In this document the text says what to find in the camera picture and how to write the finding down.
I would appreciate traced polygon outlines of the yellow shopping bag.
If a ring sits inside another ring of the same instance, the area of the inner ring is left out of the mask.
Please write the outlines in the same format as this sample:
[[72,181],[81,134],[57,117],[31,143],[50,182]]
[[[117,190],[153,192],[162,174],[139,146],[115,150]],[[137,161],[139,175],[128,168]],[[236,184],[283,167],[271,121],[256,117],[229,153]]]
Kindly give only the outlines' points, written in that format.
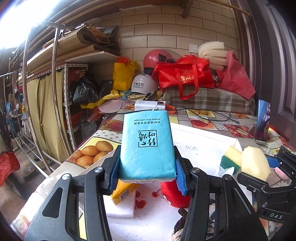
[[132,81],[138,73],[138,64],[136,61],[130,60],[128,57],[120,55],[114,63],[113,68],[113,88],[126,91],[131,88]]

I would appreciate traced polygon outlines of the plaid cloth covered box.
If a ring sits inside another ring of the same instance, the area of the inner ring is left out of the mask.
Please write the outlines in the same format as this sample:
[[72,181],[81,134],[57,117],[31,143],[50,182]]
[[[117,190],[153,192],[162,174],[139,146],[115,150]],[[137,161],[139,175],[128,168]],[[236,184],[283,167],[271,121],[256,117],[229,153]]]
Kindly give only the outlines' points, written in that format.
[[163,94],[163,100],[169,105],[187,109],[206,109],[230,113],[255,114],[255,100],[245,99],[236,93],[218,88],[200,88],[197,94],[181,100],[177,87],[169,87]]

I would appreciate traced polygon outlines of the yellow small box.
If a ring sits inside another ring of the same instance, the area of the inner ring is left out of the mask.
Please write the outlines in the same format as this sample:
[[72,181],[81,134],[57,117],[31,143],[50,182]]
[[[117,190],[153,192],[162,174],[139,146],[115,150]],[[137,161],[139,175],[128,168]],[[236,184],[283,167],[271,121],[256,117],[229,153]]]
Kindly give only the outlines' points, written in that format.
[[111,198],[115,205],[118,205],[126,197],[128,197],[132,192],[134,192],[139,185],[136,183],[125,183],[118,180],[116,189],[112,192]]

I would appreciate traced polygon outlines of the white helmet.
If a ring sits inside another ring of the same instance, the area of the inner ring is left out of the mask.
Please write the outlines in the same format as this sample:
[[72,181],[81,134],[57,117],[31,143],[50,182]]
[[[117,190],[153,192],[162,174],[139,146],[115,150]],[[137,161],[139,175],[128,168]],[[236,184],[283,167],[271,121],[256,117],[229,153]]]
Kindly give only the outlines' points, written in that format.
[[134,77],[131,92],[148,94],[158,90],[158,83],[148,74],[139,74]]

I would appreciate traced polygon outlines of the smartphone on stand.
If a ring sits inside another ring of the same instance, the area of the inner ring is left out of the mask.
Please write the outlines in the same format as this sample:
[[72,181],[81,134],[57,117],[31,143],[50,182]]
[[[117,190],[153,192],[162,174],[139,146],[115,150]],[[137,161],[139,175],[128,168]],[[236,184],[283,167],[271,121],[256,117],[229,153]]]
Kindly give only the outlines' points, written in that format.
[[259,141],[267,141],[270,121],[271,104],[268,101],[260,99],[258,101],[257,122],[254,138]]

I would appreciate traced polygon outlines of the red helmet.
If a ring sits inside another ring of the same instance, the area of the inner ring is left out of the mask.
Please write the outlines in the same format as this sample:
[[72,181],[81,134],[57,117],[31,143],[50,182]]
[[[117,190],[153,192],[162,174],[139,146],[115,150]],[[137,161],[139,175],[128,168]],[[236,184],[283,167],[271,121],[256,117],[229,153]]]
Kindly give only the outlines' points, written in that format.
[[143,60],[144,69],[154,69],[156,63],[175,63],[173,56],[166,50],[163,49],[153,49],[149,51]]

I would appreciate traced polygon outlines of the blue tissue pack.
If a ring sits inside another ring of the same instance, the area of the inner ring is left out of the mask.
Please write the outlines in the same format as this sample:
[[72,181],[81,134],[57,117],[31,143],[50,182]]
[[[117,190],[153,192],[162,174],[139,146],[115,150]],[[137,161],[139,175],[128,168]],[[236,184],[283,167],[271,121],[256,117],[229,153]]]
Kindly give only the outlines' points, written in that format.
[[170,120],[165,110],[126,113],[119,179],[125,183],[173,181],[177,177]]

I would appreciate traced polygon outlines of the white foam slab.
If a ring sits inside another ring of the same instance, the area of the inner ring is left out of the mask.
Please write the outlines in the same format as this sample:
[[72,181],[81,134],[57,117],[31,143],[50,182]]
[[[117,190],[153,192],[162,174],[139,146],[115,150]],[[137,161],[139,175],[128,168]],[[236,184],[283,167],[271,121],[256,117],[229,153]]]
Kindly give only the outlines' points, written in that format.
[[122,202],[115,205],[110,196],[103,196],[107,217],[133,218],[135,209],[135,191],[127,196]]

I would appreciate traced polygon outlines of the patterned cloth toy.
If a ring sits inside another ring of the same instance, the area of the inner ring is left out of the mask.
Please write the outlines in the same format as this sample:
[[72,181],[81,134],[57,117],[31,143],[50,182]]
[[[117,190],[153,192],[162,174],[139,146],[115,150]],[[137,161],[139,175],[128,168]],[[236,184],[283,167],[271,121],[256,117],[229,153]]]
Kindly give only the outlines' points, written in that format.
[[[178,213],[180,214],[181,218],[177,221],[177,223],[174,226],[174,231],[171,235],[171,240],[181,240],[181,236],[184,230],[188,212],[184,208],[179,208]],[[206,240],[213,237],[214,227],[215,227],[214,221],[209,217]]]

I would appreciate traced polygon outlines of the large yellow sponge block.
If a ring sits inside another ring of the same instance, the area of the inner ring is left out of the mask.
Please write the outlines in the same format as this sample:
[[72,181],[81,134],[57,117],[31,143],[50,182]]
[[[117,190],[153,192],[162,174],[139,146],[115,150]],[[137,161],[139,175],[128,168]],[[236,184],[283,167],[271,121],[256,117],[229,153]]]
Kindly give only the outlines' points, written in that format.
[[270,167],[262,150],[251,146],[246,147],[241,154],[241,171],[266,181]]

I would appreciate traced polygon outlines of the red tote bag gold print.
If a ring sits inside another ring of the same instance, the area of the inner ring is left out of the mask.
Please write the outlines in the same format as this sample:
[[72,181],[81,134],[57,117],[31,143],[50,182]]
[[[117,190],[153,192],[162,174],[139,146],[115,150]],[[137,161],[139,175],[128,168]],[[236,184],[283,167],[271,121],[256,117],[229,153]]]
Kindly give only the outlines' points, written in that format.
[[194,97],[199,88],[214,88],[208,59],[185,55],[175,63],[158,62],[152,72],[161,90],[177,87],[181,100]]

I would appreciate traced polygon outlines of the red plush apple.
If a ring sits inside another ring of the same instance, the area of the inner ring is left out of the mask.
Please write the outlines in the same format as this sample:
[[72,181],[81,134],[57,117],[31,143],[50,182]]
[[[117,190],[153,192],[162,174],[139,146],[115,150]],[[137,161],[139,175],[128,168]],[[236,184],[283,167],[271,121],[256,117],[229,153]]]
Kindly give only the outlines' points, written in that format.
[[184,196],[177,187],[176,181],[161,182],[161,192],[165,200],[173,207],[188,208],[190,196]]

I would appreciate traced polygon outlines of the black plastic bag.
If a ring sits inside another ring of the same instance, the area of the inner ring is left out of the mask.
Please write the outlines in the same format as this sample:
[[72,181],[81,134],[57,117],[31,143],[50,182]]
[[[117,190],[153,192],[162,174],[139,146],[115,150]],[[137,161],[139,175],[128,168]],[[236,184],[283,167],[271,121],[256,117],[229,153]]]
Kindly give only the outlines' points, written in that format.
[[111,94],[113,80],[103,80],[97,85],[95,80],[82,77],[70,85],[69,99],[74,104],[95,103]]

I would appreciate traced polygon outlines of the cream foam roll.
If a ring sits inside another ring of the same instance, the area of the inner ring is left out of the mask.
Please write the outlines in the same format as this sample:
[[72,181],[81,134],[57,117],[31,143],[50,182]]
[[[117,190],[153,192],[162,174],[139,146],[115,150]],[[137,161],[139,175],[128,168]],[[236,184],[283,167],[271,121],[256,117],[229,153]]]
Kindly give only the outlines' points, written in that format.
[[199,58],[208,59],[210,68],[222,71],[227,66],[227,53],[223,42],[212,41],[198,48]]

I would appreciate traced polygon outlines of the yellow green scrub sponge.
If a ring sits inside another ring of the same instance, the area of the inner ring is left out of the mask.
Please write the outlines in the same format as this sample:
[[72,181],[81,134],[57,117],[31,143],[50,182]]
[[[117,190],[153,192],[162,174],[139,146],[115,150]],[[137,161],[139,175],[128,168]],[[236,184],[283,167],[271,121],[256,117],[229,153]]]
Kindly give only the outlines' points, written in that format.
[[230,146],[221,158],[220,167],[223,169],[234,168],[233,174],[236,174],[241,168],[242,152]]

